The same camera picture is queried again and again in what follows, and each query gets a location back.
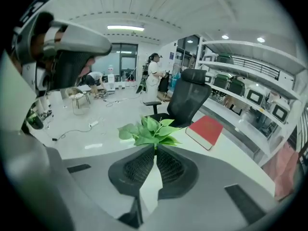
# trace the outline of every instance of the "white shirt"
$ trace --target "white shirt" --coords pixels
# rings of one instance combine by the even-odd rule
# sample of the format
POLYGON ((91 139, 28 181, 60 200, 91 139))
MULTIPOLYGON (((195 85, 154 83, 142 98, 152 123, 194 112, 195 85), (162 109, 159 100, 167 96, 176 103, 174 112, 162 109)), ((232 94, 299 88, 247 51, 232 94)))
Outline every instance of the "white shirt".
POLYGON ((158 71, 158 64, 157 62, 151 61, 148 67, 148 78, 147 78, 147 85, 158 85, 159 84, 159 77, 154 76, 153 74, 155 74, 158 71))
POLYGON ((101 72, 91 72, 88 75, 92 76, 95 81, 99 80, 103 76, 101 72))

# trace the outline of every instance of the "book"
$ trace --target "book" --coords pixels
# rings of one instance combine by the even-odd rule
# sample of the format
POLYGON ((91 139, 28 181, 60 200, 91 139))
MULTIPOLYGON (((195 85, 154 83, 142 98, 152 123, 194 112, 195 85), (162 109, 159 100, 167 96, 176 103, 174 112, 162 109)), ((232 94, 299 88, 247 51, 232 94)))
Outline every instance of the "book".
POLYGON ((204 116, 186 128, 186 134, 193 140, 210 150, 221 134, 223 126, 215 119, 204 116))

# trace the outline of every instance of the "white corrugated ceiling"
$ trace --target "white corrugated ceiling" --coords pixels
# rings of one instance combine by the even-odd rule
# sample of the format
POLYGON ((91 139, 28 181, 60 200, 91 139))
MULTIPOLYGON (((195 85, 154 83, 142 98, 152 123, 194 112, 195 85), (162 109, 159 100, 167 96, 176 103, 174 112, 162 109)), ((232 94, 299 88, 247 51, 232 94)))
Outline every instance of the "white corrugated ceiling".
POLYGON ((292 40, 291 23, 273 0, 54 0, 56 18, 71 20, 105 34, 112 42, 168 43, 192 34, 208 40, 241 31, 292 40), (131 35, 107 25, 143 26, 131 35))

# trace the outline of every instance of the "potted plant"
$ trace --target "potted plant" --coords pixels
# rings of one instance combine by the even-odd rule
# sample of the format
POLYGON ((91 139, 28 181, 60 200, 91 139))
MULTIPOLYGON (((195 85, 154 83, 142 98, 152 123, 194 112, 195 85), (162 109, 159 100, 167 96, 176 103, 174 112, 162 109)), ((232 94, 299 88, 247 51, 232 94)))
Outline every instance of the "potted plant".
POLYGON ((179 130, 179 128, 170 127, 172 119, 161 120, 160 122, 151 117, 141 117, 141 124, 136 125, 129 123, 119 130, 119 138, 122 140, 135 140, 134 145, 154 144, 155 149, 158 144, 166 144, 176 146, 180 144, 175 138, 170 136, 171 133, 179 130))

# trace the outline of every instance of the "shelf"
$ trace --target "shelf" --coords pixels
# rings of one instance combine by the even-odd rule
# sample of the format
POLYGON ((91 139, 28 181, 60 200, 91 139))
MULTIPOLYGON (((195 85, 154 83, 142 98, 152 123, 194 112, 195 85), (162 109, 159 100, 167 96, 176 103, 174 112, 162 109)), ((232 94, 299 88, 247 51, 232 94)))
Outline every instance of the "shelf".
POLYGON ((240 131, 242 134, 247 136, 261 151, 263 151, 266 155, 270 155, 270 147, 267 138, 249 122, 243 120, 239 115, 210 98, 204 102, 203 106, 227 120, 235 127, 236 131, 240 131))
POLYGON ((259 60, 293 76, 307 69, 306 64, 296 57, 262 44, 234 40, 205 41, 202 44, 216 54, 224 53, 259 60))
POLYGON ((246 98, 242 97, 242 96, 239 96, 231 91, 228 91, 226 89, 223 89, 223 88, 220 88, 220 87, 217 87, 217 86, 214 86, 214 85, 211 85, 211 84, 208 84, 209 86, 212 87, 212 89, 215 89, 215 90, 219 90, 223 93, 226 93, 246 104, 248 104, 249 106, 253 107, 254 109, 258 110, 259 112, 261 112, 263 115, 267 116, 269 119, 271 119, 273 122, 275 122, 279 127, 283 128, 284 127, 284 124, 278 120, 276 117, 274 117, 271 113, 269 113, 268 111, 266 111, 265 109, 263 109, 262 107, 260 107, 259 105, 255 104, 254 102, 251 102, 249 100, 247 100, 246 98))
POLYGON ((226 64, 226 63, 219 63, 219 62, 209 62, 209 61, 198 61, 198 64, 204 64, 208 66, 209 68, 220 70, 228 73, 233 73, 239 76, 242 76, 244 78, 248 78, 252 81, 255 81, 264 87, 267 87, 271 90, 274 90, 278 92, 283 97, 291 100, 291 99, 297 99, 300 100, 300 96, 298 93, 296 93, 293 90, 289 90, 285 88, 281 83, 274 78, 269 77, 268 75, 265 75, 263 73, 260 73, 258 71, 249 69, 247 67, 237 66, 233 64, 226 64))

